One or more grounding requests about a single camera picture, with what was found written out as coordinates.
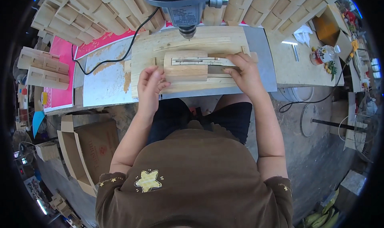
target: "light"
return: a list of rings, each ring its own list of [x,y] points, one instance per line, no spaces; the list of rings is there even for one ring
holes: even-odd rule
[[[40,200],[37,200],[37,203],[39,203],[40,209],[43,211],[43,213],[46,215],[47,212],[45,211],[44,206],[41,204]]]
[[[295,45],[295,46],[297,46],[297,43],[294,43],[294,42],[286,42],[286,41],[282,41],[281,43],[285,43],[285,44],[290,44],[290,45]]]
[[[360,12],[360,10],[359,10],[359,7],[358,7],[358,5],[356,5],[356,3],[355,3],[355,2],[353,2],[353,5],[355,5],[355,7],[356,7],[356,10],[358,10],[358,13],[359,13],[359,15],[360,15],[360,17],[361,17],[361,19],[362,19],[362,15],[361,15],[361,12]]]

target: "yellow star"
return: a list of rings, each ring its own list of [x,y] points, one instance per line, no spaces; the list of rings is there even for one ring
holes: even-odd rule
[[[141,187],[142,192],[148,192],[152,188],[161,187],[162,184],[156,180],[158,174],[158,170],[153,170],[151,171],[151,173],[148,173],[147,171],[143,170],[141,172],[141,179],[135,182],[135,186]]]

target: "round metal base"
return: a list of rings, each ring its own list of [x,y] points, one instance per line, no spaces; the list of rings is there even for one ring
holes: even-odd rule
[[[314,134],[317,123],[313,122],[312,119],[318,119],[318,117],[319,111],[315,104],[310,103],[305,105],[300,118],[300,130],[304,136],[310,137]]]

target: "left hand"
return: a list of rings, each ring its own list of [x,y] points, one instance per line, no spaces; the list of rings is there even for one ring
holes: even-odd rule
[[[137,84],[139,95],[137,113],[142,117],[153,118],[159,108],[160,91],[170,86],[170,82],[162,81],[165,79],[164,70],[158,68],[158,66],[150,66],[140,73]]]

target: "right hand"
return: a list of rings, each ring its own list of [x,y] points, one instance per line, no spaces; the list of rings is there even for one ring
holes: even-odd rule
[[[264,90],[257,65],[248,54],[239,52],[228,54],[226,58],[239,67],[241,72],[234,68],[225,68],[224,72],[232,76],[240,90],[250,99],[255,98],[260,89]]]

